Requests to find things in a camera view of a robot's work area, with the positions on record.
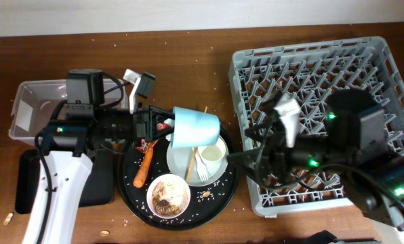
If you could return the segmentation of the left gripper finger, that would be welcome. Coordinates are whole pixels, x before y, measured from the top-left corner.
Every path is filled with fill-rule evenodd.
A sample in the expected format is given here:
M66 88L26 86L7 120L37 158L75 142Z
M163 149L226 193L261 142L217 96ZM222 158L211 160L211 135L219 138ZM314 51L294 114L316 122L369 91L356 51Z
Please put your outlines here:
M149 113L151 119L175 119L173 112L152 105L149 106Z
M166 137L166 135L173 133L174 128L166 127L165 129L158 130L157 127L153 127L151 131L152 131L151 140L156 141L156 140L159 140L160 138Z

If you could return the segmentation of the blue plastic cup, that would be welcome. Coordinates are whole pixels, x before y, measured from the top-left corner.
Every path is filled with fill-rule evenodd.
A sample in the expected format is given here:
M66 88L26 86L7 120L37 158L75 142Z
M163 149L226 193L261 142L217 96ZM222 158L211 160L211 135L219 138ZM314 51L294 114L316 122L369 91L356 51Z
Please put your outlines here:
M220 135L220 120L216 115L187 108L174 107L172 148L211 146Z

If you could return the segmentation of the wooden chopstick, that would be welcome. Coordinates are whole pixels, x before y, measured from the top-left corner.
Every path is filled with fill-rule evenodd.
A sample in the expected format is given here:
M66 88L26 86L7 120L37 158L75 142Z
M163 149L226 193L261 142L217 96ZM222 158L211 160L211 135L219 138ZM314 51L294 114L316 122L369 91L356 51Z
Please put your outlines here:
M204 113L206 113L207 110L208 110L208 107L206 106L206 107L205 107L205 110L204 110ZM195 157L196 157L197 149L198 149L197 146L193 148L193 152L192 152L192 155L191 155L191 158L190 158L190 164L189 164L189 166L188 166L188 169L187 169L187 172L186 172L186 175L185 175L185 181L186 181L186 182L188 182L188 180L189 180L189 178L190 178L191 171L192 171L192 168L193 168L193 164L194 164L194 162L195 162Z

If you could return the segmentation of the cream plastic cup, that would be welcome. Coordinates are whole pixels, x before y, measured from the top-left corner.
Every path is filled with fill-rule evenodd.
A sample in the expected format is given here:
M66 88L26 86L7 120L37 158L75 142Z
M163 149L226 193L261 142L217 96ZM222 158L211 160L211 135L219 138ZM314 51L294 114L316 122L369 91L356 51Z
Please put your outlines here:
M219 136L215 144L210 146L200 146L198 147L197 152L199 153L202 162L207 165L216 165L220 164L225 158L227 147L223 138Z

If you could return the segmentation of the white plastic fork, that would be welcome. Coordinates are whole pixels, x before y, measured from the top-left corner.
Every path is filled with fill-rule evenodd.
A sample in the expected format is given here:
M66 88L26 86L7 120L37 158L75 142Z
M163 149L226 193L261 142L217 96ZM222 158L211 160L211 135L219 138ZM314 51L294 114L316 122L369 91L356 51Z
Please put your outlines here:
M200 159L200 156L198 155L197 147L193 148L193 152L195 154L195 160L197 162L197 173L199 178L201 179L202 182L206 182L208 180L208 173L205 165L203 164L202 160Z

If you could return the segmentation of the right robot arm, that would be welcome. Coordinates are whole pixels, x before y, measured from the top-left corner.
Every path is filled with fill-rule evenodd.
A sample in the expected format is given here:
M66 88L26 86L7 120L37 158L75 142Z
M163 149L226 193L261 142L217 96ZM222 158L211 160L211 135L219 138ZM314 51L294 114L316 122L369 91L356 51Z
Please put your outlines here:
M304 185L306 175L338 174L348 199L371 220L384 243L404 243L404 156L390 150L384 109L366 91L346 89L327 98L325 136L302 135L300 106L278 92L263 100L267 120L245 130L259 147L227 161L262 188Z

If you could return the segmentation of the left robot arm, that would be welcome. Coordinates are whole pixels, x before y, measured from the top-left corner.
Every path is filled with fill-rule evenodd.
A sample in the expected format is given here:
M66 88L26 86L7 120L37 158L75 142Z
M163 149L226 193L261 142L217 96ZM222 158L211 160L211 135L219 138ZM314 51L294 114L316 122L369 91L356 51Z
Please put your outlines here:
M108 141L141 146L173 132L158 130L158 123L175 116L155 106L131 104L118 109L120 101L107 104L103 79L115 83L125 97L124 83L98 69L70 70L66 76L66 100L54 109L49 122L34 137L39 156L39 179L23 243L70 243L84 186Z

